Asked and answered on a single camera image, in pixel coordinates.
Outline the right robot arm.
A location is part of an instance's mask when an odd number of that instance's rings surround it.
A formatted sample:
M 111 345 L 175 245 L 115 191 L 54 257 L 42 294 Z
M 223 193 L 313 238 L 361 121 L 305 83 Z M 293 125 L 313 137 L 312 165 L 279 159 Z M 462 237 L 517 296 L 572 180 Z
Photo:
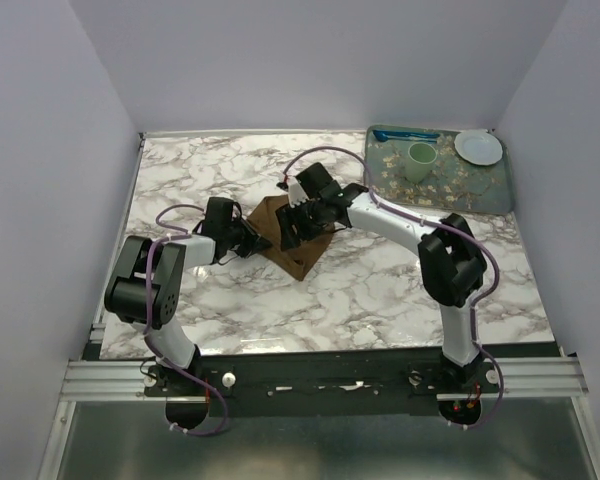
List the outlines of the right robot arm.
M 288 200 L 276 210 L 283 251 L 339 224 L 388 239 L 418 257 L 423 286 L 440 308 L 441 382 L 454 392 L 473 384 L 481 354 L 471 303 L 483 285 L 486 260 L 466 220 L 457 214 L 442 219 L 418 216 L 381 201 L 368 186 L 341 186 L 321 163 L 295 177 L 283 177 L 277 187 Z

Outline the brown cloth napkin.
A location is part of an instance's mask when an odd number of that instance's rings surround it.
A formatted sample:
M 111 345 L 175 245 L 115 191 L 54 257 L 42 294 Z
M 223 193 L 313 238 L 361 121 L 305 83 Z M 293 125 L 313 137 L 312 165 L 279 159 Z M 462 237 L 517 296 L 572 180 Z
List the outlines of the brown cloth napkin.
M 266 196 L 247 217 L 247 221 L 257 233 L 271 243 L 260 255 L 279 266 L 295 280 L 303 281 L 330 246 L 334 233 L 322 234 L 298 248 L 283 251 L 276 211 L 287 204 L 288 199 L 285 195 Z

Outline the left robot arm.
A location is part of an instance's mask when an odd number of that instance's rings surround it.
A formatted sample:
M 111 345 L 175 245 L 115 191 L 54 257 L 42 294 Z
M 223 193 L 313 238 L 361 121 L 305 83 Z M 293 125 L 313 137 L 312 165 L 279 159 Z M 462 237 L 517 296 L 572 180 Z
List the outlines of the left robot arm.
M 159 239 L 128 236 L 104 294 L 105 309 L 142 333 L 158 362 L 169 368 L 168 384 L 181 395 L 194 393 L 202 380 L 195 365 L 199 347 L 175 318 L 184 272 L 219 265 L 228 254 L 246 259 L 272 246 L 229 198 L 210 198 L 202 212 L 190 228 L 167 225 L 159 214 L 156 223 L 168 230 Z

